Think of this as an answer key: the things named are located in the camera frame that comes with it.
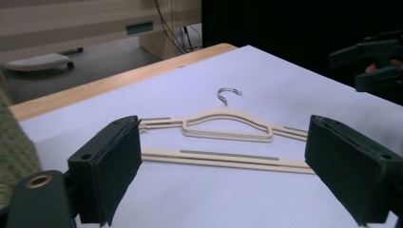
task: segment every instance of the hanger bar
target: hanger bar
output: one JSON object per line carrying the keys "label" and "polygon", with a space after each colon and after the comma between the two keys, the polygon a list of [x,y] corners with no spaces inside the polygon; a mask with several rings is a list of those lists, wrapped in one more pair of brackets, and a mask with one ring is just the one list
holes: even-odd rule
{"label": "hanger bar", "polygon": [[278,158],[260,158],[258,156],[222,155],[189,150],[165,150],[154,148],[142,148],[144,161],[176,162],[200,165],[212,165],[223,167],[235,167],[246,169],[258,169],[268,171],[293,172],[315,174],[304,161],[280,160]]}

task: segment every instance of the hanger hook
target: hanger hook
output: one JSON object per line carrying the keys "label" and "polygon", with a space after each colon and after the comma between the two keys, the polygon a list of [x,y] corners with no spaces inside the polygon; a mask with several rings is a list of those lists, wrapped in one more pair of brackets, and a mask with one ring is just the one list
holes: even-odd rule
{"label": "hanger hook", "polygon": [[219,92],[217,92],[217,97],[219,97],[220,101],[222,101],[225,104],[225,106],[228,106],[228,101],[221,95],[222,92],[233,92],[237,95],[242,95],[241,91],[234,88],[220,88]]}

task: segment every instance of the fabric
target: fabric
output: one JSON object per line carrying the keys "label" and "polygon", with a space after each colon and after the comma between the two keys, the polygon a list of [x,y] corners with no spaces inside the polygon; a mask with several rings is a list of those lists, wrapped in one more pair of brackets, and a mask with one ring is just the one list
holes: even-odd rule
{"label": "fabric", "polygon": [[39,171],[41,166],[32,141],[0,96],[0,209],[10,204],[19,180]]}

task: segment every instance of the white table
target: white table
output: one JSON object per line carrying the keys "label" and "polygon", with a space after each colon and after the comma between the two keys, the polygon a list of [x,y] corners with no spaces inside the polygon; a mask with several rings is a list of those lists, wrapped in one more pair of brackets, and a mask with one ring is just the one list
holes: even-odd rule
{"label": "white table", "polygon": [[[242,47],[134,85],[22,121],[44,169],[67,170],[67,159],[101,128],[129,115],[181,117],[223,104],[272,124],[308,129],[310,116],[343,122],[403,153],[403,107],[357,93],[253,47]],[[250,130],[238,123],[209,127]],[[143,147],[202,150],[304,160],[305,142],[271,143],[185,137],[179,128],[149,131]],[[386,224],[394,227],[390,213]],[[318,176],[145,161],[112,227],[357,227]]]}

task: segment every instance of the floor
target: floor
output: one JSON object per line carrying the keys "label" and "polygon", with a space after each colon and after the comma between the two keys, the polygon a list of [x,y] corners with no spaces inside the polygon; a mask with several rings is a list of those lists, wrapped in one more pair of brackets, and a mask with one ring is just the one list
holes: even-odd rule
{"label": "floor", "polygon": [[[199,49],[202,45],[202,25],[193,25],[187,27],[187,30],[192,47]],[[181,34],[177,30],[178,40],[182,43]],[[187,37],[183,37],[183,41],[182,45],[186,45],[190,51]],[[66,66],[60,66],[21,73],[0,67],[13,102],[19,104],[160,61],[140,47],[138,37],[84,47],[83,52],[70,50],[63,54],[73,61],[74,69],[68,70]]]}

